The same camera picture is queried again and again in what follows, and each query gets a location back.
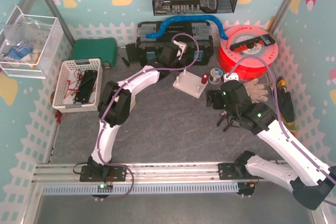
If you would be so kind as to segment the orange black pliers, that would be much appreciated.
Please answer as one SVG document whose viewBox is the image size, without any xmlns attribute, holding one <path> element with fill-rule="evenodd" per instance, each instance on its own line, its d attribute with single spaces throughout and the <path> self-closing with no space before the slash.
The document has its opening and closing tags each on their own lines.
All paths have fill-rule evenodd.
<svg viewBox="0 0 336 224">
<path fill-rule="evenodd" d="M 226 122 L 226 126 L 223 128 L 223 132 L 227 132 L 231 128 L 241 127 L 236 123 L 235 119 L 231 115 L 229 115 L 226 111 L 220 113 L 220 119 L 216 123 L 216 126 L 220 127 L 220 125 L 224 122 Z"/>
</svg>

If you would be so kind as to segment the large red spring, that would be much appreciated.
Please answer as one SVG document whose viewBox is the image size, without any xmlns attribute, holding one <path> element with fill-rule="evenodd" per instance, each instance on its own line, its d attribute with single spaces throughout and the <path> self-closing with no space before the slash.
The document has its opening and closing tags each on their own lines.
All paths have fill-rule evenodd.
<svg viewBox="0 0 336 224">
<path fill-rule="evenodd" d="M 201 84 L 207 84 L 208 82 L 208 75 L 204 74 L 201 79 Z"/>
</svg>

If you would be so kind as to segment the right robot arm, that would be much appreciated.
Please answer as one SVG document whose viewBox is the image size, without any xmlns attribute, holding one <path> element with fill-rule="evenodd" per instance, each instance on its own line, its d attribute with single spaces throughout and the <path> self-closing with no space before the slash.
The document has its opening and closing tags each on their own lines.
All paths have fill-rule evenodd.
<svg viewBox="0 0 336 224">
<path fill-rule="evenodd" d="M 207 106 L 225 111 L 227 125 L 240 127 L 270 145 L 288 168 L 244 151 L 234 161 L 239 177 L 267 179 L 292 193 L 302 206 L 316 210 L 335 186 L 335 167 L 315 157 L 285 128 L 280 112 L 265 103 L 252 103 L 245 85 L 238 80 L 224 82 L 219 90 L 207 92 Z"/>
</svg>

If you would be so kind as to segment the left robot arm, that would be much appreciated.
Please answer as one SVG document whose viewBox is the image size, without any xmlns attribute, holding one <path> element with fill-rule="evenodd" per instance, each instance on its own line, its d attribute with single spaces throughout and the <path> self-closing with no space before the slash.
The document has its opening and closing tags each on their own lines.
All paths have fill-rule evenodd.
<svg viewBox="0 0 336 224">
<path fill-rule="evenodd" d="M 196 57 L 191 62 L 179 65 L 182 56 L 161 53 L 159 59 L 142 67 L 132 76 L 119 81 L 109 81 L 98 105 L 99 133 L 94 150 L 88 158 L 88 164 L 93 167 L 108 166 L 112 160 L 112 149 L 119 128 L 128 119 L 135 96 L 147 87 L 159 82 L 172 71 L 185 71 L 199 58 L 199 43 L 196 46 Z"/>
</svg>

